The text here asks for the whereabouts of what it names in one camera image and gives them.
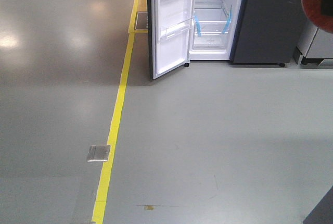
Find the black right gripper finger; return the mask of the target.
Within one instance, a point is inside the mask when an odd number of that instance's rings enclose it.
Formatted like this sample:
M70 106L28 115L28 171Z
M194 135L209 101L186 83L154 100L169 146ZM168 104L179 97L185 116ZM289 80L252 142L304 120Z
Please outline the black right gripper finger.
M321 0L321 14L325 16L333 15L333 0Z

